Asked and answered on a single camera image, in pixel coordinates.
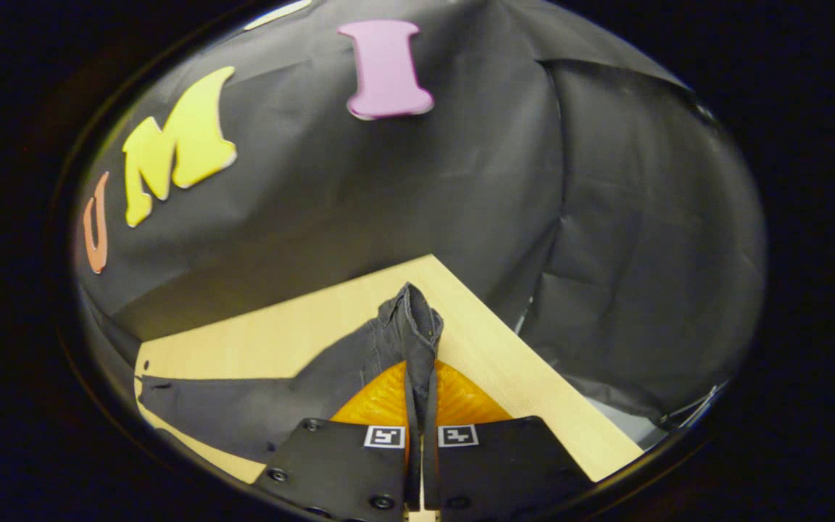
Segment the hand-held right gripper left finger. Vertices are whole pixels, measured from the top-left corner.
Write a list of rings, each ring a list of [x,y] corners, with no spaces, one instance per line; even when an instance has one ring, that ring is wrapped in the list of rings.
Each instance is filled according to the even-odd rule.
[[[329,419],[305,418],[254,488],[328,520],[405,520],[407,364],[375,377]]]

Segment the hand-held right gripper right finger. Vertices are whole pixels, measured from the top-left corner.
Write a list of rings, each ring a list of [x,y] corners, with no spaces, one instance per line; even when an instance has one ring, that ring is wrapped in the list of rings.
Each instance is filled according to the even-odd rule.
[[[543,418],[509,414],[441,361],[422,472],[425,508],[438,513],[540,513],[593,485]]]

